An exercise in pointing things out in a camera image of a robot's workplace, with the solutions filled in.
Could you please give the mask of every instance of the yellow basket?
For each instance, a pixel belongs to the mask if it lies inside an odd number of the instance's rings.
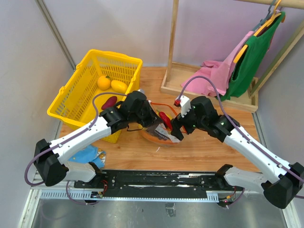
[[[101,75],[108,75],[111,80],[119,80],[128,85],[125,94],[139,89],[140,70],[143,61],[111,51],[90,50],[76,66],[76,71],[59,90],[58,95],[47,110],[47,114],[63,121],[76,130],[94,119],[96,112],[92,105],[95,95],[102,92],[114,92],[112,88],[100,90],[97,80]],[[98,111],[113,95],[102,95],[95,100]],[[117,96],[117,101],[125,96]],[[115,143],[121,131],[103,140]]]

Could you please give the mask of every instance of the yellow hanger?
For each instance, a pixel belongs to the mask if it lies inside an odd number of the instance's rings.
[[[275,5],[274,12],[273,12],[273,14],[271,15],[270,19],[267,20],[267,21],[264,23],[264,25],[262,25],[262,26],[253,34],[253,36],[255,36],[255,37],[258,36],[258,35],[260,34],[260,32],[263,31],[264,28],[269,27],[269,26],[274,22],[274,20],[275,20],[278,16],[281,15],[281,13],[276,13],[276,9],[277,9],[277,7],[279,6],[279,4],[280,4],[281,1],[282,1],[282,0],[279,0],[279,1],[277,2],[277,4]],[[243,54],[244,54],[244,52],[246,51],[247,48],[248,48],[248,45],[245,44],[245,45],[242,47],[242,49],[238,52],[238,54],[236,55],[236,57],[234,58],[234,60],[233,60],[234,63],[237,63],[237,62],[240,60],[240,58],[243,56]]]

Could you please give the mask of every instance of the white wall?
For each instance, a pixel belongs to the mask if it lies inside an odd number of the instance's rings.
[[[146,66],[167,65],[172,0],[45,0],[45,3],[76,63],[89,49],[96,48],[141,58]],[[225,59],[266,16],[267,9],[266,5],[233,0],[180,0],[174,60],[200,65],[204,60]],[[282,26],[263,63],[265,66],[288,38]]]
[[[24,169],[36,142],[55,136],[47,108],[72,69],[35,1],[2,1],[0,31],[0,226],[15,228],[29,193]]]
[[[294,19],[290,32],[304,19],[302,10],[287,9]],[[265,83],[259,93],[258,116],[268,148],[288,160],[304,165],[304,38]],[[294,199],[304,227],[304,200]]]

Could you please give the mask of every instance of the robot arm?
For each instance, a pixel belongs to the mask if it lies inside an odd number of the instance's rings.
[[[289,202],[302,188],[302,182],[282,167],[286,167],[300,178],[304,177],[304,167],[299,163],[291,165],[289,162],[271,153],[267,148],[256,141],[233,118],[233,124],[224,115],[218,115],[211,101],[204,97],[196,97],[190,101],[182,96],[180,102],[181,114],[171,121],[172,135],[179,140],[183,139],[180,128],[184,126],[187,134],[195,129],[206,131],[211,137],[219,139],[248,158],[262,173],[242,171],[232,165],[224,165],[216,175],[219,184],[228,183],[231,186],[240,186],[246,189],[263,193],[267,200],[279,208],[286,208]],[[262,153],[260,147],[269,157]]]
[[[181,113],[171,120],[171,135],[182,140],[181,127],[185,128],[187,134],[192,133],[195,129],[206,131],[211,137],[215,137],[222,143],[239,151],[262,172],[242,171],[226,164],[216,173],[219,186],[240,186],[263,193],[268,201],[279,208],[285,208],[302,188],[303,184],[299,180],[276,165],[252,142],[279,161],[281,166],[289,167],[292,172],[301,178],[304,177],[304,167],[302,165],[299,163],[291,165],[277,157],[251,137],[237,121],[232,119],[242,133],[247,135],[249,138],[249,141],[247,141],[226,116],[218,115],[208,98],[199,96],[190,101],[189,98],[182,96],[178,105],[181,107]],[[162,120],[151,108],[146,96],[141,92],[134,91],[127,96],[124,102],[119,102],[116,106],[102,111],[91,127],[91,123],[88,123],[60,139],[49,143],[45,140],[39,141],[36,144],[35,155],[49,149],[50,145],[59,145],[34,162],[45,185],[53,186],[62,180],[80,180],[92,185],[100,183],[101,171],[94,163],[79,164],[70,162],[68,159],[96,140],[127,128],[129,123],[139,123],[143,127],[162,123]],[[84,129],[88,130],[73,138]]]
[[[59,145],[34,162],[46,186],[53,186],[62,180],[100,182],[101,172],[94,163],[80,164],[68,159],[96,140],[128,128],[129,123],[139,123],[143,127],[148,127],[162,123],[162,120],[151,108],[147,97],[141,92],[134,91],[124,102],[118,102],[114,107],[102,111],[90,127],[91,123],[49,143],[43,139],[36,144],[35,156],[50,146]]]

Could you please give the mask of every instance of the green shirt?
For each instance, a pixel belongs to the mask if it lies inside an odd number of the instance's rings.
[[[229,100],[231,96],[239,97],[247,91],[250,83],[257,72],[266,52],[268,51],[271,39],[276,28],[285,16],[285,12],[281,12],[272,25],[259,37],[251,36],[245,44],[248,45],[245,53],[237,62],[232,73],[228,90],[225,95],[221,96],[221,101]]]

